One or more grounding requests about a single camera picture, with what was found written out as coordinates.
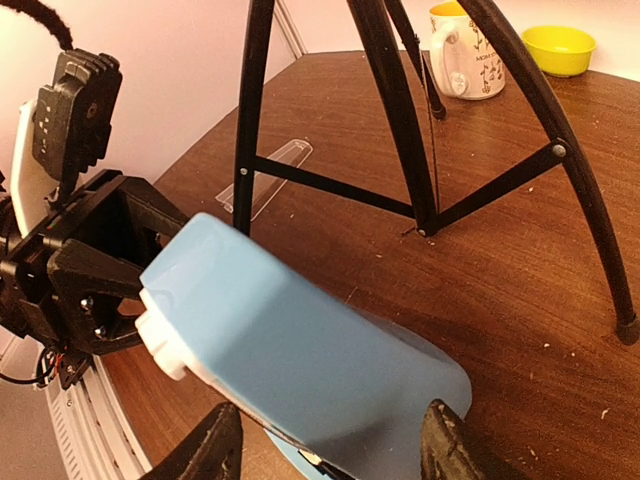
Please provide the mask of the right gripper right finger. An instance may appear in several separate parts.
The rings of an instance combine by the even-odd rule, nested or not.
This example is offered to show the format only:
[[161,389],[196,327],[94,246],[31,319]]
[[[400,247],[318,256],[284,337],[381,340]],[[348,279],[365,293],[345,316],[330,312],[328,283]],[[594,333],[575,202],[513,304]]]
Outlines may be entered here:
[[421,426],[422,479],[524,479],[487,448],[441,399],[430,402]]

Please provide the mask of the blue metronome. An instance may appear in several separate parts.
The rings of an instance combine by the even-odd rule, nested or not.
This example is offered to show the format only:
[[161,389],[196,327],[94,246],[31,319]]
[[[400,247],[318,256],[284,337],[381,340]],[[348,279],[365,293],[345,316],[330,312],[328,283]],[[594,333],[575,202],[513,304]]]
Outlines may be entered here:
[[448,354],[214,216],[191,218],[140,281],[135,326],[158,366],[218,390],[309,477],[416,479],[428,405],[470,409],[469,376]]

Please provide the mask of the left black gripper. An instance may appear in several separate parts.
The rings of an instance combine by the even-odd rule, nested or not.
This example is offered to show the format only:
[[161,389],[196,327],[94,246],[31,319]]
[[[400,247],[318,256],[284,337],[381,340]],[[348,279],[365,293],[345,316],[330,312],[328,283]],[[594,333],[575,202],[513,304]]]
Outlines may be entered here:
[[147,180],[107,172],[67,210],[22,237],[11,197],[1,196],[1,325],[62,361],[64,386],[91,356],[141,343],[132,315],[140,274],[189,217]]

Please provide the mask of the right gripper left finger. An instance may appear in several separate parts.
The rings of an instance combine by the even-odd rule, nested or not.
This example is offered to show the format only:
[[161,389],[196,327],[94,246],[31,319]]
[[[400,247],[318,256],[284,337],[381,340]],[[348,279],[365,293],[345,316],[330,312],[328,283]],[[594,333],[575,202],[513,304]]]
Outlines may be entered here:
[[218,404],[143,479],[239,479],[243,429],[238,408]]

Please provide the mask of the black music stand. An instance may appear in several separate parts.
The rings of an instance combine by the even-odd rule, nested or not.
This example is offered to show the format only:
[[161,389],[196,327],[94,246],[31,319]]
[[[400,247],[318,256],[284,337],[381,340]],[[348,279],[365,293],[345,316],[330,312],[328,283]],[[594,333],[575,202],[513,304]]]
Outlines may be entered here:
[[[240,80],[234,182],[286,179],[314,227],[387,220],[454,270],[530,296],[563,339],[639,345],[639,71],[543,75],[554,105],[507,75],[484,101],[430,115],[420,71],[379,1],[284,1],[307,54],[295,59],[253,1]],[[269,160],[292,139],[300,168]]]

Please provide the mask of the clear plastic metronome cover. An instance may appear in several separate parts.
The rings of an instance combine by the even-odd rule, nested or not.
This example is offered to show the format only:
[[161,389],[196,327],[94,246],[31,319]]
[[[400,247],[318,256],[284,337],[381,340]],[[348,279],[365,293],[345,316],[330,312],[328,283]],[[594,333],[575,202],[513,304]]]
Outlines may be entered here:
[[[313,147],[309,142],[301,139],[292,139],[272,152],[268,159],[294,168],[300,168],[312,153]],[[261,172],[255,173],[251,221],[254,221],[265,210],[286,183],[286,179]],[[234,185],[230,184],[223,189],[215,197],[215,200],[226,212],[232,214],[234,212]]]

